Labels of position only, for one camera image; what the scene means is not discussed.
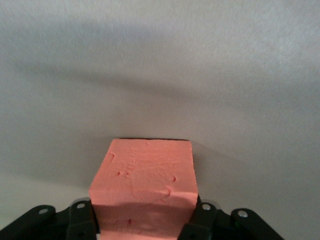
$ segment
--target foam block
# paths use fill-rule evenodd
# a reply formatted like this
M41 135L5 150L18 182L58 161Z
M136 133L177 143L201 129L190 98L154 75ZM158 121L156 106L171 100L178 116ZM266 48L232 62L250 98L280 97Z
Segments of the foam block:
M176 240L198 198L190 141L114 139L89 195L101 240Z

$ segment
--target black plastic bracket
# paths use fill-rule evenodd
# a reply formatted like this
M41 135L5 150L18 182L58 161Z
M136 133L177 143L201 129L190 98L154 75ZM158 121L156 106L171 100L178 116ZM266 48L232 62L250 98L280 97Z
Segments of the black plastic bracket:
M0 239L96 240L98 232L90 200L79 200L58 213L53 206L36 206L2 229Z
M239 208L231 215L198 199L190 222L178 240L284 240L254 211Z

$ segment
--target white backdrop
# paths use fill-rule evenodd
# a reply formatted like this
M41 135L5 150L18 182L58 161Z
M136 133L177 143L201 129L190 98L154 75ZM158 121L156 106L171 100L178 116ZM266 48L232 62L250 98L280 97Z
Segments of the white backdrop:
M319 239L319 73L317 0L0 0L0 228L87 196L113 138L172 138L202 198Z

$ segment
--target pink foam block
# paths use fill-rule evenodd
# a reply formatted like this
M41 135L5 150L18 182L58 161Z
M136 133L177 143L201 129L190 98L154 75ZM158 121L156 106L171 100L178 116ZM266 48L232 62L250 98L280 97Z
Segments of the pink foam block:
M114 139L89 195L101 240L177 239L198 198L190 141Z

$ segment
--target metal screw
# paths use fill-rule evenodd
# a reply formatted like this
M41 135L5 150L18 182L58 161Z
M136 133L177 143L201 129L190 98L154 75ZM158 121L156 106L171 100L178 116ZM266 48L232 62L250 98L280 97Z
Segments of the metal screw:
M48 212L48 209L44 208L44 209L41 209L38 214L45 214Z
M85 204L84 203L79 203L76 208L77 209L83 209L85 207Z
M202 209L203 210L210 210L211 206L209 204L207 204L207 203L204 203L204 204L202 204Z
M248 213L246 213L243 210L238 211L238 215L242 218L247 218L248 217Z

